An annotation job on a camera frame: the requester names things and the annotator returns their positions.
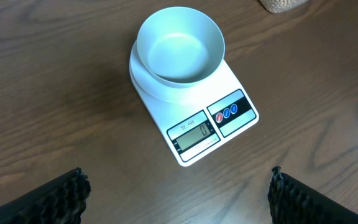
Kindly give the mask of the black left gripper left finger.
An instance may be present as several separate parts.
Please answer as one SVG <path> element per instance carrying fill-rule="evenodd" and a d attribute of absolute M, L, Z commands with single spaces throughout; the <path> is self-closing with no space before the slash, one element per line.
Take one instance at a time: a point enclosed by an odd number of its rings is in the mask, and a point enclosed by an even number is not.
<path fill-rule="evenodd" d="M 80 224 L 91 192 L 79 168 L 0 206 L 0 224 Z"/>

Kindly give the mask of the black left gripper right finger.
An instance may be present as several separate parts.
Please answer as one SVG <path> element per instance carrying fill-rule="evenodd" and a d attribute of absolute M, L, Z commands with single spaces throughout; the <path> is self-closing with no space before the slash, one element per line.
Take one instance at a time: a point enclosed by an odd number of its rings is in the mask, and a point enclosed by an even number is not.
<path fill-rule="evenodd" d="M 358 223 L 358 214 L 283 173 L 281 167 L 272 172 L 267 198 L 273 224 Z"/>

